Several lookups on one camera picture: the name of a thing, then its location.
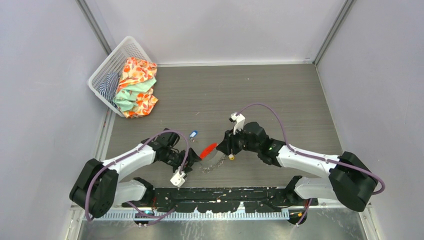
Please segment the red handled metal keyring holder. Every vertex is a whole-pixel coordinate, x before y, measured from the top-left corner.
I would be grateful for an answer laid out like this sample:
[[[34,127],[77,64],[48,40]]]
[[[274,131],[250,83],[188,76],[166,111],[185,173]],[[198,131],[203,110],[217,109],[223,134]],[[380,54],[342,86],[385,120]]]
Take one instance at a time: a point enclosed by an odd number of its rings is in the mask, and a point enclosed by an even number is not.
[[[200,170],[207,174],[220,167],[228,158],[228,155],[217,150],[217,143],[212,143],[200,153]]]

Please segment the blue tagged key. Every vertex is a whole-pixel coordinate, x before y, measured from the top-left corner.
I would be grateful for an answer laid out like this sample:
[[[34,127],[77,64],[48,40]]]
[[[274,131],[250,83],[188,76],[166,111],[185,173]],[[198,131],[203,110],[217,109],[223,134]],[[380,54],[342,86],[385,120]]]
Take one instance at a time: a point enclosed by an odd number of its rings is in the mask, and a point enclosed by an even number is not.
[[[198,131],[197,130],[193,130],[190,135],[189,135],[189,141],[190,142],[194,142],[195,141],[195,137],[198,135]]]

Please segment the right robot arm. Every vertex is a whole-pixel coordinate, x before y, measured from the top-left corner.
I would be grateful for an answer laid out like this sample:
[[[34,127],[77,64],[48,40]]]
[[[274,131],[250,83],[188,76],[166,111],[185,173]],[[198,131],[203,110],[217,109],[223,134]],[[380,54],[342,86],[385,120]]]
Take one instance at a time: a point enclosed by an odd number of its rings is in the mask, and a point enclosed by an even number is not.
[[[314,178],[293,177],[285,192],[291,205],[299,205],[306,199],[329,199],[362,212],[378,185],[377,176],[354,153],[325,155],[299,149],[269,137],[257,122],[249,122],[242,129],[227,130],[216,149],[228,157],[241,151],[253,152],[267,165],[314,175]]]

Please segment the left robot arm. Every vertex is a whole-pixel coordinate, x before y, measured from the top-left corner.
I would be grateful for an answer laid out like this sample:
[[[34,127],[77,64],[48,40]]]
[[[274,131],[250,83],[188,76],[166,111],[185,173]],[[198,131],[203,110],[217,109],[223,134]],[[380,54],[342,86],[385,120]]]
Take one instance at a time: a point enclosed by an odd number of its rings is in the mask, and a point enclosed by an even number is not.
[[[162,162],[172,167],[170,182],[180,188],[194,163],[202,160],[190,147],[187,138],[184,139],[185,149],[175,148],[181,137],[180,132],[165,128],[117,157],[104,161],[88,160],[69,193],[69,199],[84,209],[89,222],[104,216],[116,205],[127,203],[148,207],[155,198],[154,186],[140,177],[126,182],[123,179],[138,169]]]

